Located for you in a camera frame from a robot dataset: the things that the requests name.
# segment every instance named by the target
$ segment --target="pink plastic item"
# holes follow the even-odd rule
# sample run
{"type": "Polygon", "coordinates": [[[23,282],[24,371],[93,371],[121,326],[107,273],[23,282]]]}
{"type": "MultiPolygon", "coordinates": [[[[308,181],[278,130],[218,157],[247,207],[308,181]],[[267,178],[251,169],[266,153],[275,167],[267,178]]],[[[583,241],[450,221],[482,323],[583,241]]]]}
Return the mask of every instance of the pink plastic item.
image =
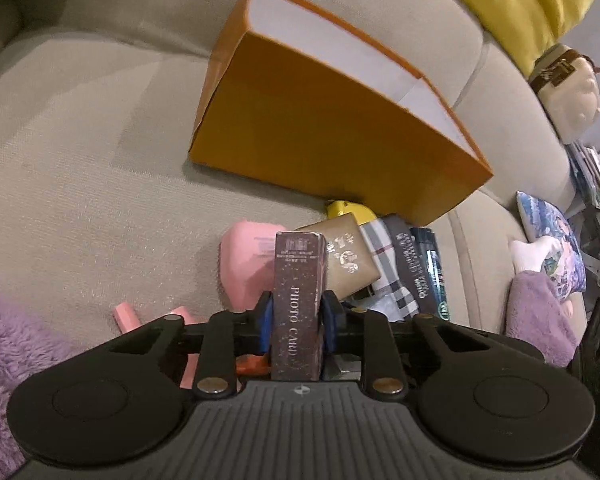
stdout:
{"type": "Polygon", "coordinates": [[[276,233],[282,225],[242,221],[220,243],[220,282],[234,312],[251,310],[263,290],[273,288],[276,233]]]}
{"type": "MultiPolygon", "coordinates": [[[[184,324],[192,325],[196,323],[204,323],[205,320],[199,316],[192,316],[184,306],[172,310],[170,314],[177,314],[184,318],[184,324]]],[[[113,309],[113,317],[116,319],[116,323],[120,329],[120,332],[126,334],[136,328],[140,328],[142,323],[136,315],[136,311],[133,306],[128,304],[126,301],[120,303],[116,308],[113,309]]],[[[187,367],[184,370],[182,380],[180,381],[181,388],[191,389],[193,386],[193,377],[196,374],[196,366],[198,366],[199,354],[189,354],[187,359],[187,367]]]]}
{"type": "Polygon", "coordinates": [[[113,309],[113,317],[116,318],[116,323],[123,334],[142,326],[138,316],[136,316],[136,311],[126,301],[113,309]]]}
{"type": "MultiPolygon", "coordinates": [[[[177,309],[172,310],[170,314],[178,314],[184,318],[185,325],[195,325],[197,323],[204,323],[205,320],[200,316],[192,316],[189,311],[179,306],[177,309]]],[[[193,386],[193,377],[196,375],[196,367],[198,366],[198,357],[200,354],[189,354],[187,359],[187,367],[184,369],[182,380],[180,381],[180,387],[190,390],[193,386]]]]}

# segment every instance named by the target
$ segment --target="patterned pillow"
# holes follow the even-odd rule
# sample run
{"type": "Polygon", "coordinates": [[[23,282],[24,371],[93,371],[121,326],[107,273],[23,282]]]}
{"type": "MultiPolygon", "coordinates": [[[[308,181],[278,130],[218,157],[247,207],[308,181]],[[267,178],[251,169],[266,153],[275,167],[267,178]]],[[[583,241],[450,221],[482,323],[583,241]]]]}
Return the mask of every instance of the patterned pillow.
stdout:
{"type": "Polygon", "coordinates": [[[544,272],[555,283],[558,299],[563,301],[572,292],[582,292],[586,286],[584,263],[576,237],[564,215],[556,206],[523,191],[517,193],[517,198],[528,240],[533,242],[549,235],[562,243],[562,249],[544,261],[544,272]]]}

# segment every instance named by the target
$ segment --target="pink fuzzy fabric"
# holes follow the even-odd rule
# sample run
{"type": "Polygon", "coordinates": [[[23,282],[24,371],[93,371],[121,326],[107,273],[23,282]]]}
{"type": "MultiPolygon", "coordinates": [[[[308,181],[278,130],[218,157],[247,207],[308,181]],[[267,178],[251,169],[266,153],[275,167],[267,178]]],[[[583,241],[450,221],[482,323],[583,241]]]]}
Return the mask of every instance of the pink fuzzy fabric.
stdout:
{"type": "Polygon", "coordinates": [[[78,353],[43,323],[0,297],[0,480],[24,458],[6,421],[7,402],[24,379],[78,353]]]}
{"type": "Polygon", "coordinates": [[[573,359],[578,342],[560,307],[555,284],[544,272],[524,270],[514,276],[506,335],[531,343],[546,362],[560,368],[573,359]]]}

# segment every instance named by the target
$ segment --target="beige sofa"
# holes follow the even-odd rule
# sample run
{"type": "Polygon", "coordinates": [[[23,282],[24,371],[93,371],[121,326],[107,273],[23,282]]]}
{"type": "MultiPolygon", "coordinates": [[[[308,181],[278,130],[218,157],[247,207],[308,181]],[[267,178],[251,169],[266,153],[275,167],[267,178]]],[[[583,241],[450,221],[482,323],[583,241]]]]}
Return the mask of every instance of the beige sofa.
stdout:
{"type": "MultiPolygon", "coordinates": [[[[452,320],[503,328],[524,239],[514,194],[563,210],[565,151],[534,94],[457,0],[312,0],[422,70],[493,179],[433,222],[452,320]]],[[[86,345],[184,304],[209,316],[221,234],[251,219],[295,228],[321,200],[186,161],[207,56],[235,0],[0,0],[0,290],[86,345]]],[[[586,324],[582,296],[573,320],[586,324]]]]}

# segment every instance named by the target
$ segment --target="grey fabric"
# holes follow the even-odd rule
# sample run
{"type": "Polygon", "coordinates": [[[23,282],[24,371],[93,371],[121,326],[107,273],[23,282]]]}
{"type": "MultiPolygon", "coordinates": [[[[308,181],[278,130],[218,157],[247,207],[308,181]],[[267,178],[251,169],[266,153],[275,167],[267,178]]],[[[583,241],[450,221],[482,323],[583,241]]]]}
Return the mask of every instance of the grey fabric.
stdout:
{"type": "MultiPolygon", "coordinates": [[[[208,55],[237,0],[18,0],[26,22],[105,30],[208,55]]],[[[422,70],[453,103],[480,58],[482,28],[457,0],[311,0],[422,70]]]]}
{"type": "Polygon", "coordinates": [[[41,31],[0,54],[0,290],[85,345],[185,305],[221,309],[239,220],[296,228],[324,205],[186,161],[206,59],[41,31]]]}
{"type": "Polygon", "coordinates": [[[565,211],[575,189],[564,146],[538,98],[502,49],[490,40],[474,77],[454,106],[493,168],[484,188],[515,210],[525,191],[565,211]]]}

